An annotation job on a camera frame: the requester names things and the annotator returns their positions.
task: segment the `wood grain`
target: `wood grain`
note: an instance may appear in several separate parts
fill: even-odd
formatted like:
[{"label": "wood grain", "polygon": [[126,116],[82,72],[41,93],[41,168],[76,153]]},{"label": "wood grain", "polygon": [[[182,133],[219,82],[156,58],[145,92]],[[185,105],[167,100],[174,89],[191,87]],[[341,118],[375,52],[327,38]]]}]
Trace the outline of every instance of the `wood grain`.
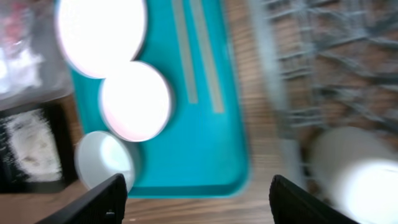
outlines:
[{"label": "wood grain", "polygon": [[[246,134],[251,148],[250,184],[239,196],[228,199],[129,199],[124,223],[273,223],[268,202],[269,185],[274,174],[284,173],[274,137],[273,115],[262,82],[246,2],[226,0],[224,4],[232,34]],[[73,97],[62,101],[68,114],[72,138],[76,143],[81,138],[81,130]],[[84,192],[84,187],[75,182],[59,194],[0,195],[0,222],[36,222]]]}]

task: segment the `white cylindrical object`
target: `white cylindrical object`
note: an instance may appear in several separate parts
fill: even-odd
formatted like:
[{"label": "white cylindrical object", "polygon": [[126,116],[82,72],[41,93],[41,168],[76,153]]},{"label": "white cylindrical object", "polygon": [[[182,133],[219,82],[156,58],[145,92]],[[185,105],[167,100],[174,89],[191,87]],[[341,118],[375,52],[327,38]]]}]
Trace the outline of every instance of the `white cylindrical object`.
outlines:
[{"label": "white cylindrical object", "polygon": [[106,78],[141,49],[147,26],[144,0],[61,0],[57,36],[65,58],[90,78]]},{"label": "white cylindrical object", "polygon": [[398,162],[393,149],[354,127],[322,134],[311,168],[336,208],[361,223],[398,222]]},{"label": "white cylindrical object", "polygon": [[79,179],[87,189],[92,189],[114,174],[122,174],[129,192],[137,176],[136,167],[140,163],[139,158],[132,158],[135,152],[129,150],[137,149],[128,149],[110,133],[94,131],[87,134],[79,142],[75,154]]},{"label": "white cylindrical object", "polygon": [[129,62],[100,88],[101,115],[110,130],[127,141],[154,138],[166,126],[172,95],[166,80],[144,62]]}]

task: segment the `metal grid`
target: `metal grid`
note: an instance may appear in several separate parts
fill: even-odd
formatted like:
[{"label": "metal grid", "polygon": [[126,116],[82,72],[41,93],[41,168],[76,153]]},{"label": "metal grid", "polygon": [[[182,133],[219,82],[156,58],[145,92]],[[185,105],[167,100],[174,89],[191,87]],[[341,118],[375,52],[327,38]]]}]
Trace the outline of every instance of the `metal grid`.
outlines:
[{"label": "metal grid", "polygon": [[306,163],[317,130],[398,134],[398,1],[249,0],[249,7],[289,177],[321,196]]}]

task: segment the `teal tray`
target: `teal tray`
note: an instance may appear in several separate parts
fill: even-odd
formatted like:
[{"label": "teal tray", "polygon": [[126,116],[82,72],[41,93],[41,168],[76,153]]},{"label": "teal tray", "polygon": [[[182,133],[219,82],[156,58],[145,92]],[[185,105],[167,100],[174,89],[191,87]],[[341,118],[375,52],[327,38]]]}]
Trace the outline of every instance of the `teal tray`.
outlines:
[{"label": "teal tray", "polygon": [[[156,138],[139,144],[143,167],[128,193],[130,198],[229,197],[248,181],[249,154],[223,5],[219,0],[203,0],[224,113],[213,112],[189,1],[184,1],[183,7],[198,104],[188,102],[172,1],[148,0],[147,35],[138,60],[164,75],[174,89],[176,105],[166,128]],[[108,131],[98,108],[101,80],[71,70],[84,133]]]}]

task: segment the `white plate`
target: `white plate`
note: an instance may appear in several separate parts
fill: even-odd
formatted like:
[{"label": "white plate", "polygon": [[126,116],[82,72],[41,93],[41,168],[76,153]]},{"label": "white plate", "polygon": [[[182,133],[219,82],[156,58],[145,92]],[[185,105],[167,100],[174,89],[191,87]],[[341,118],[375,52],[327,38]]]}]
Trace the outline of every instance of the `white plate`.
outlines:
[{"label": "white plate", "polygon": [[80,180],[88,189],[96,187],[114,174],[123,174],[129,192],[136,179],[135,163],[131,157],[125,145],[115,136],[104,131],[94,131],[79,142],[75,165]]},{"label": "white plate", "polygon": [[131,61],[145,37],[144,0],[61,0],[57,14],[60,48],[90,78],[106,78]]},{"label": "white plate", "polygon": [[132,142],[154,138],[169,120],[172,99],[162,75],[144,62],[120,66],[102,83],[101,114],[108,128]]}]

